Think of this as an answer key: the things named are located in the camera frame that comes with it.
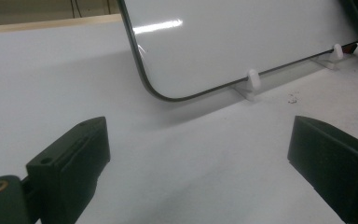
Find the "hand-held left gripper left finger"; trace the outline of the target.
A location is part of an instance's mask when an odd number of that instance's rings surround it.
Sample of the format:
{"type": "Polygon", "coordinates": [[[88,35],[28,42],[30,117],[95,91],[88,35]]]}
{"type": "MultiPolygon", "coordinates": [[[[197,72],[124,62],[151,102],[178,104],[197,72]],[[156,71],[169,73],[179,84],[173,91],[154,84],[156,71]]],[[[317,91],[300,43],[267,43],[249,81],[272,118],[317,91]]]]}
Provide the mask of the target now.
{"type": "Polygon", "coordinates": [[[75,224],[110,162],[106,118],[85,120],[26,164],[43,224],[75,224]]]}

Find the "white whiteboard with black frame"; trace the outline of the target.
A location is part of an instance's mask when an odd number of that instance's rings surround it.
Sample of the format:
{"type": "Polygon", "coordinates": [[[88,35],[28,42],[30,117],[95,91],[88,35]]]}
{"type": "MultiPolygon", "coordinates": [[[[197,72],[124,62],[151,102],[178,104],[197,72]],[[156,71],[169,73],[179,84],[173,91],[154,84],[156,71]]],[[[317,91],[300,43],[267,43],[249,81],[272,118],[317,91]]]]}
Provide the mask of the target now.
{"type": "Polygon", "coordinates": [[[117,0],[146,88],[179,102],[358,42],[354,0],[117,0]]]}

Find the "wooden table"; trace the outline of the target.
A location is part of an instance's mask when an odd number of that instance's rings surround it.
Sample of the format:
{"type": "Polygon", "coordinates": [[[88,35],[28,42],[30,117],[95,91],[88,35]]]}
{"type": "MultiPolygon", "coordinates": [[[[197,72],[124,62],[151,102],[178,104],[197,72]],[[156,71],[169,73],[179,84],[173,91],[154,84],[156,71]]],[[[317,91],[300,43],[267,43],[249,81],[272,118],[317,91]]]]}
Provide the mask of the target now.
{"type": "Polygon", "coordinates": [[[37,29],[48,29],[56,27],[66,26],[78,26],[95,23],[107,23],[107,22],[119,22],[122,21],[120,14],[110,14],[102,16],[93,16],[85,18],[74,18],[65,20],[54,20],[54,21],[34,21],[16,24],[3,24],[0,25],[0,33],[37,30],[37,29]]]}

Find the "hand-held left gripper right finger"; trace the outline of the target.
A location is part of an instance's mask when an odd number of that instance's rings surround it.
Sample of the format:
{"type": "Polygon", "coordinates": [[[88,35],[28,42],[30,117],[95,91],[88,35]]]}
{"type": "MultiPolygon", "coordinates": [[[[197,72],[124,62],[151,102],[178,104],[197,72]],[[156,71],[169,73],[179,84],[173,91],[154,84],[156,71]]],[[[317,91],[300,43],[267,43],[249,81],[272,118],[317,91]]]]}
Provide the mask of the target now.
{"type": "Polygon", "coordinates": [[[358,224],[358,139],[323,121],[295,117],[287,159],[347,224],[358,224]]]}

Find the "white board holder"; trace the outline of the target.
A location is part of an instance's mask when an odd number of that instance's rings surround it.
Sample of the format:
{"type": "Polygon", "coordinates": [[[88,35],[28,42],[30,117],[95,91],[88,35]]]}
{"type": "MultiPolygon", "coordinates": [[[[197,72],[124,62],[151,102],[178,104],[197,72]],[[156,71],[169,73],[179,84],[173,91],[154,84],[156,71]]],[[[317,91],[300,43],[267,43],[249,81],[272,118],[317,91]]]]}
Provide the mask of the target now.
{"type": "Polygon", "coordinates": [[[342,47],[339,44],[335,44],[330,52],[326,52],[319,56],[312,58],[313,62],[324,66],[327,69],[335,70],[337,62],[343,59],[344,53],[342,47]]]}
{"type": "Polygon", "coordinates": [[[234,85],[233,89],[238,92],[244,99],[253,101],[255,92],[261,88],[259,73],[251,69],[247,72],[245,80],[234,85]]]}

